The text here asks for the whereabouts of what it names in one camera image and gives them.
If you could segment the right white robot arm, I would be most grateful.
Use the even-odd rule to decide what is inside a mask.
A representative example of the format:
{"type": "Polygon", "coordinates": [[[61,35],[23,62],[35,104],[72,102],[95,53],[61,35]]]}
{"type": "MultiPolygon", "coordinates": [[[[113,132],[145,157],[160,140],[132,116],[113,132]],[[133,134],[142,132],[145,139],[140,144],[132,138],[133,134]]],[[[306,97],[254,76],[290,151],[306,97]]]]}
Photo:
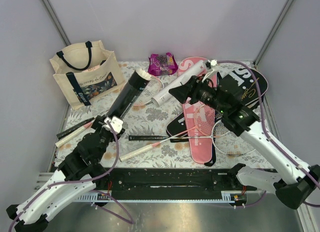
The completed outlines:
{"type": "Polygon", "coordinates": [[[182,104],[201,102],[220,112],[223,125],[276,169],[272,173],[237,164],[227,178],[231,189],[255,187],[275,194],[285,206],[296,210],[320,187],[320,166],[311,166],[298,158],[266,129],[264,116],[258,116],[243,103],[243,90],[234,78],[220,76],[217,86],[213,87],[208,74],[193,75],[185,84],[168,92],[182,104]]]}

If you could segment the black shuttlecock tube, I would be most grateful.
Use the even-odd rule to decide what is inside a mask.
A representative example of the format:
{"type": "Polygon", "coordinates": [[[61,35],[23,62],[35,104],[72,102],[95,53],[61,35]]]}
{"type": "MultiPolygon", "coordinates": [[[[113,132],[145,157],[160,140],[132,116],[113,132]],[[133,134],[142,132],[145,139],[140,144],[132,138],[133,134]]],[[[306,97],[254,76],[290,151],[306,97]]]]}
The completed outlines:
{"type": "Polygon", "coordinates": [[[116,116],[123,119],[149,82],[141,78],[135,70],[106,113],[106,116],[110,118],[116,116]]]}

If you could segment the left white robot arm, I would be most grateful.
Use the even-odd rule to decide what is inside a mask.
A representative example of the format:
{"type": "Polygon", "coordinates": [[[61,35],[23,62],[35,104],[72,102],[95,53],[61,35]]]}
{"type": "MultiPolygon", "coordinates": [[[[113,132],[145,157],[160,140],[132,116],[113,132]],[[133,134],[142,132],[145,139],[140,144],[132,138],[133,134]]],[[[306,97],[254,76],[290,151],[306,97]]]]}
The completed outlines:
{"type": "Polygon", "coordinates": [[[101,159],[109,143],[119,142],[124,132],[123,120],[117,116],[97,116],[93,128],[95,131],[82,138],[34,195],[24,203],[12,204],[6,209],[12,220],[9,231],[42,232],[63,208],[78,197],[107,187],[108,174],[115,166],[105,169],[101,159]]]}

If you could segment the white shuttlecock mid table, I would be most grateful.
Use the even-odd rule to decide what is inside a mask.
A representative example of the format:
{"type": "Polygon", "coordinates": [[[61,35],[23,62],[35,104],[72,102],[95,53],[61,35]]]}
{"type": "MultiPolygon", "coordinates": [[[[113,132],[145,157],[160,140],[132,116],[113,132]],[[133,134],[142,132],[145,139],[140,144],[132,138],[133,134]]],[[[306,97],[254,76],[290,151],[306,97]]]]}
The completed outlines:
{"type": "Polygon", "coordinates": [[[143,69],[137,69],[136,71],[135,71],[141,78],[143,78],[144,80],[146,80],[146,81],[150,81],[151,80],[151,75],[148,73],[148,72],[146,72],[145,70],[143,70],[143,69]]]}

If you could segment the white shuttlecock tube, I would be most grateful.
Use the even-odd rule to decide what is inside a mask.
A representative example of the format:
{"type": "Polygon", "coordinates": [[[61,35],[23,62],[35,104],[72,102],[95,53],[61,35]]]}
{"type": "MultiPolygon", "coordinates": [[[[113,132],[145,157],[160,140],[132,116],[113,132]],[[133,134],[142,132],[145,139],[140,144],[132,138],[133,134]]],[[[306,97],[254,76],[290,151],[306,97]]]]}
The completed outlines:
{"type": "Polygon", "coordinates": [[[177,78],[154,95],[151,102],[157,107],[162,106],[173,97],[169,93],[170,89],[184,85],[192,76],[198,76],[206,71],[206,61],[204,57],[188,57],[182,60],[178,66],[177,78]]]}

